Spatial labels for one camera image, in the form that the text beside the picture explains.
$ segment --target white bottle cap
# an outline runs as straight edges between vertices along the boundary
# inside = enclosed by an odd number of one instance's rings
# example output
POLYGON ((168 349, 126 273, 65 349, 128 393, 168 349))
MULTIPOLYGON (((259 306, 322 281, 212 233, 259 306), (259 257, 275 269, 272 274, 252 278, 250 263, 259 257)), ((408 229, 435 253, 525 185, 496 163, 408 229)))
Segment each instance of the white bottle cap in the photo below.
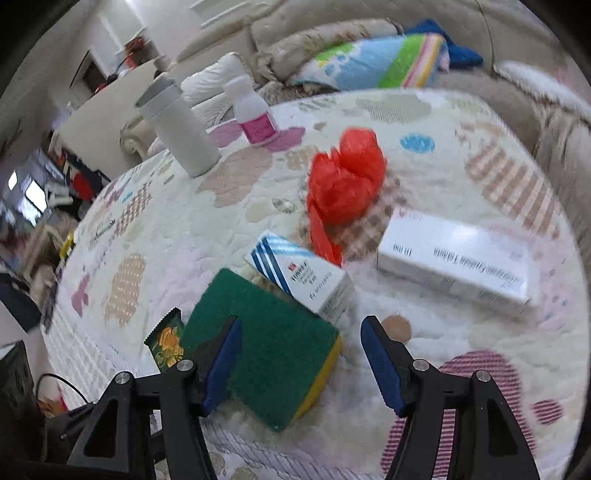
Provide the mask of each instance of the white bottle cap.
POLYGON ((248 75, 240 75, 227 82, 223 90, 235 100, 252 91, 252 79, 248 75))
POLYGON ((139 109, 146 120, 150 120, 181 98, 182 93, 183 91, 177 83, 163 73, 152 82, 139 100, 135 102, 135 107, 139 109))

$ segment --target red plastic bag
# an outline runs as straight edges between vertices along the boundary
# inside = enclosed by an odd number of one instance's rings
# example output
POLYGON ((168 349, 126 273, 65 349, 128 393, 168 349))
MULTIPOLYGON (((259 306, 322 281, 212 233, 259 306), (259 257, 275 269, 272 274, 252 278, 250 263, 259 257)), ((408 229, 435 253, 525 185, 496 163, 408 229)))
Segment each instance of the red plastic bag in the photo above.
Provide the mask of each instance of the red plastic bag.
POLYGON ((386 160, 372 130, 348 128, 340 151, 317 153, 308 180, 310 238, 314 252, 340 266, 341 254, 324 225, 343 225, 360 218, 377 196, 386 173, 386 160))

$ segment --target table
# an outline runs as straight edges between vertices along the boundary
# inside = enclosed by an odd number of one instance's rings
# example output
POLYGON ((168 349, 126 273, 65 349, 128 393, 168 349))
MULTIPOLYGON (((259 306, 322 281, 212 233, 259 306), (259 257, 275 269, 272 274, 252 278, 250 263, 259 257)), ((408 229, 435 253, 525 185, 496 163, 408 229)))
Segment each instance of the table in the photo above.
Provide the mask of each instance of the table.
MULTIPOLYGON (((243 255, 265 229, 306 244, 312 156, 336 145, 346 127, 368 127, 388 174, 364 219, 335 232, 356 286, 338 324, 343 355, 317 405, 280 434, 237 402, 222 404, 204 422, 219 474, 382 477, 403 423, 383 404, 359 325, 367 314, 400 314, 395 330, 415 358, 453 374, 491 372, 541 477, 561 478, 587 390, 587 287, 562 208, 518 140, 488 106, 457 92, 367 90, 272 111, 282 131, 265 147, 250 146, 236 122, 213 129, 222 159, 204 176, 188 178, 165 151, 103 191, 76 232, 46 335, 56 373, 95 398, 116 371, 157 372, 144 339, 174 306, 186 320, 221 267, 273 288, 243 255), (396 203, 527 242, 541 272, 539 311, 512 319, 378 271, 375 250, 396 203)), ((448 412, 436 476, 447 471, 452 431, 448 412)))

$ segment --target food packet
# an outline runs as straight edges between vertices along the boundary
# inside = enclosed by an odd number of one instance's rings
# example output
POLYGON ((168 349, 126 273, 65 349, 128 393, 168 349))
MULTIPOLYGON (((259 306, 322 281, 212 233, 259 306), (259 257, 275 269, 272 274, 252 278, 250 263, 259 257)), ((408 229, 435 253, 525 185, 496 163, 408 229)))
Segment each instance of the food packet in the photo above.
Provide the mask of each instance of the food packet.
POLYGON ((144 345, 150 349, 160 372, 168 370, 169 367, 183 359, 184 349, 180 346, 183 330, 181 311, 178 308, 173 308, 158 322, 158 325, 146 338, 144 345))

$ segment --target black cable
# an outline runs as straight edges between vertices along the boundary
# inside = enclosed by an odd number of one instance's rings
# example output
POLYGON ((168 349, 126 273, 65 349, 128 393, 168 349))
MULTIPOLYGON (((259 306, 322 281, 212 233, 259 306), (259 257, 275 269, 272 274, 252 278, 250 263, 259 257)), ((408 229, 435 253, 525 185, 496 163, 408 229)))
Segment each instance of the black cable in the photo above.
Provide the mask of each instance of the black cable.
POLYGON ((52 377, 52 378, 55 378, 59 381, 64 382, 66 385, 68 385, 68 387, 70 387, 78 395, 80 395, 80 398, 82 400, 84 400, 84 403, 88 403, 88 400, 86 399, 86 397, 84 395, 82 395, 82 392, 80 392, 80 390, 78 390, 74 385, 72 385, 70 382, 68 382, 68 380, 66 380, 65 378, 62 378, 56 374, 43 374, 42 376, 39 377, 39 380, 37 380, 37 386, 35 388, 35 398, 36 399, 39 399, 39 387, 41 386, 41 380, 43 380, 45 377, 52 377))

